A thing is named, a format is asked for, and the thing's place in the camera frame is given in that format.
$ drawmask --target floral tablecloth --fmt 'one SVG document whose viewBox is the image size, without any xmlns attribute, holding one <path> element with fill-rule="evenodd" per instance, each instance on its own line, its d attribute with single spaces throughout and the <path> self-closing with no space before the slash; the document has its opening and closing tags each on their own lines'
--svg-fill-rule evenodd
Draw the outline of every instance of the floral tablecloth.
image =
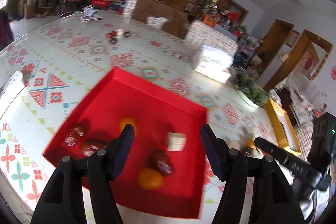
<svg viewBox="0 0 336 224">
<path fill-rule="evenodd" d="M 70 16 L 54 21 L 0 53 L 0 75 L 21 70 L 26 85 L 0 120 L 0 168 L 31 209 L 54 170 L 41 154 L 71 110 L 112 67 L 206 106 L 209 125 L 226 142 L 243 144 L 263 136 L 276 143 L 267 112 L 246 104 L 230 83 L 222 85 L 194 72 L 190 67 L 194 51 L 182 40 L 139 22 L 125 23 L 111 11 L 99 15 L 104 19 L 80 22 L 78 16 Z M 110 45 L 105 35 L 119 28 L 131 36 Z M 158 217 L 121 206 L 119 210 L 125 223 L 210 223 L 224 185 L 206 163 L 199 220 Z M 248 221 L 252 188 L 249 179 L 241 223 Z M 88 223 L 94 223 L 87 190 L 84 203 Z"/>
</svg>

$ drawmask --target wooden door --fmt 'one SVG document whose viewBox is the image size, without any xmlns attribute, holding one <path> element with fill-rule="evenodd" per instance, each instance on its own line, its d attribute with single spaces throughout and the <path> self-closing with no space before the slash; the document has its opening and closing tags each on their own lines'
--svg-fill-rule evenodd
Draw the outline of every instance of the wooden door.
<svg viewBox="0 0 336 224">
<path fill-rule="evenodd" d="M 268 31 L 266 38 L 258 49 L 257 54 L 263 53 L 262 63 L 260 64 L 265 69 L 272 59 L 276 56 L 283 43 L 286 41 L 293 25 L 281 20 L 276 20 Z"/>
<path fill-rule="evenodd" d="M 270 81 L 265 85 L 265 91 L 268 92 L 270 89 L 274 88 L 276 84 L 280 83 L 294 69 L 310 44 L 311 42 L 309 37 L 306 33 L 303 33 L 300 40 L 292 50 L 289 58 L 282 64 L 275 75 L 273 75 Z"/>
</svg>

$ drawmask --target bowl of greens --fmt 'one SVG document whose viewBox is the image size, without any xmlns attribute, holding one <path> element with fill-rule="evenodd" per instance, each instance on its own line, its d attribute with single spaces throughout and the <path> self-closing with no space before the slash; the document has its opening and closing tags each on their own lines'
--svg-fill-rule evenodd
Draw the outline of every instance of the bowl of greens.
<svg viewBox="0 0 336 224">
<path fill-rule="evenodd" d="M 268 101 L 268 94 L 243 71 L 236 73 L 235 89 L 239 96 L 252 107 L 264 107 Z"/>
</svg>

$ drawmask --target red tray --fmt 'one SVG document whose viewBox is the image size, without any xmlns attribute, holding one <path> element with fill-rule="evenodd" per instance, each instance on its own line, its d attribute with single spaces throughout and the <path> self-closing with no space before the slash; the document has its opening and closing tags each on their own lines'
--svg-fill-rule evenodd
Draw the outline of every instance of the red tray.
<svg viewBox="0 0 336 224">
<path fill-rule="evenodd" d="M 207 122 L 207 109 L 124 70 L 114 68 L 93 88 L 61 125 L 43 156 L 55 166 L 65 155 L 81 158 L 79 144 L 69 148 L 63 143 L 68 128 L 80 123 L 86 138 L 109 142 L 120 135 L 124 117 L 135 121 L 137 134 L 122 174 L 110 184 L 116 203 L 154 215 L 198 218 L 205 167 L 200 128 Z M 175 172 L 164 178 L 161 188 L 143 190 L 137 185 L 137 173 L 149 167 L 148 158 L 164 147 L 168 132 L 187 137 L 183 151 L 167 152 Z"/>
</svg>

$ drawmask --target tiled floor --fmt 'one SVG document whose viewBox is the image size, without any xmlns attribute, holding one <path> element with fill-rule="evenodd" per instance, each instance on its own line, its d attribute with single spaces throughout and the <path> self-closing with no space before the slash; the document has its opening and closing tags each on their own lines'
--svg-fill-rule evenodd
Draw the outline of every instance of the tiled floor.
<svg viewBox="0 0 336 224">
<path fill-rule="evenodd" d="M 12 21 L 10 23 L 10 27 L 12 29 L 14 39 L 18 39 L 24 34 L 29 33 L 45 24 L 58 20 L 59 18 L 59 16 L 48 16 L 43 18 L 34 17 L 30 19 L 23 18 L 19 21 Z"/>
</svg>

